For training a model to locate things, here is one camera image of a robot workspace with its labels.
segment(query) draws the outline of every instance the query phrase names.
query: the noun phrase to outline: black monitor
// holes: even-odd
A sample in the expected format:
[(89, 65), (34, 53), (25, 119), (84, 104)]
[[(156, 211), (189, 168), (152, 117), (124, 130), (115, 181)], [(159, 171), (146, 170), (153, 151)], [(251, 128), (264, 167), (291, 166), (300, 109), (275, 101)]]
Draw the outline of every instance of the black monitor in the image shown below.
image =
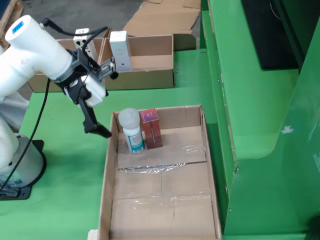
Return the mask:
[(301, 69), (320, 16), (320, 0), (242, 0), (265, 70)]

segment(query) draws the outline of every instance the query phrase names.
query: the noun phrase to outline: white bottle cap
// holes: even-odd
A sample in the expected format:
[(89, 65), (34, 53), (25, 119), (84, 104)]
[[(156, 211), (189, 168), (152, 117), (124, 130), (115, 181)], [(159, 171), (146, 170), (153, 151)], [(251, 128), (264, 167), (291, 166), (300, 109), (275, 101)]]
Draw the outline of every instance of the white bottle cap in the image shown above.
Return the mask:
[(120, 125), (125, 129), (135, 129), (140, 125), (139, 112), (134, 108), (123, 109), (118, 116)]

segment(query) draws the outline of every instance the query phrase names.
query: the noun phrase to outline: blue label on bottle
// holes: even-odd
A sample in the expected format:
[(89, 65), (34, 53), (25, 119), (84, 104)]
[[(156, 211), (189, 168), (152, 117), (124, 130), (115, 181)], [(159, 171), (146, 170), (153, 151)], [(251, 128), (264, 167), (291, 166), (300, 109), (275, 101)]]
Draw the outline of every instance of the blue label on bottle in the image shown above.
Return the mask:
[(133, 154), (140, 154), (145, 149), (144, 140), (141, 131), (134, 136), (128, 136)]

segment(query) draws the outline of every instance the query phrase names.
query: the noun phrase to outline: blue label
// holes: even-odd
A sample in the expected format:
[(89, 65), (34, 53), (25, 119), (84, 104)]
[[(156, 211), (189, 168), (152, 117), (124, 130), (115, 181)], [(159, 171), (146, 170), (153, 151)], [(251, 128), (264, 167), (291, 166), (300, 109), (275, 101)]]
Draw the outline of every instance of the blue label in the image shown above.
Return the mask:
[(142, 138), (142, 133), (139, 132), (137, 135), (128, 136), (131, 151), (133, 154), (140, 154), (145, 149), (144, 140)]
[(15, 34), (23, 25), (24, 25), (24, 22), (21, 21), (17, 26), (15, 26), (15, 27), (12, 29), (12, 33)]

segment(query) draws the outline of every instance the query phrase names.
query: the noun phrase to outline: cardboard tray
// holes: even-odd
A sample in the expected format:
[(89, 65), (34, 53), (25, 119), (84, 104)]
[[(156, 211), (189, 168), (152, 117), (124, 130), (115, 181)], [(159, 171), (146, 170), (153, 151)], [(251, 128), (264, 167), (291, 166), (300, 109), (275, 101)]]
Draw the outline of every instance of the cardboard tray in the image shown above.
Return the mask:
[(119, 113), (112, 114), (98, 239), (221, 239), (201, 105), (156, 110), (163, 147), (139, 155), (129, 153)]
[[(131, 49), (132, 72), (120, 72), (116, 80), (105, 79), (107, 90), (173, 88), (173, 35), (128, 38)], [(101, 53), (101, 63), (113, 56), (107, 38)]]

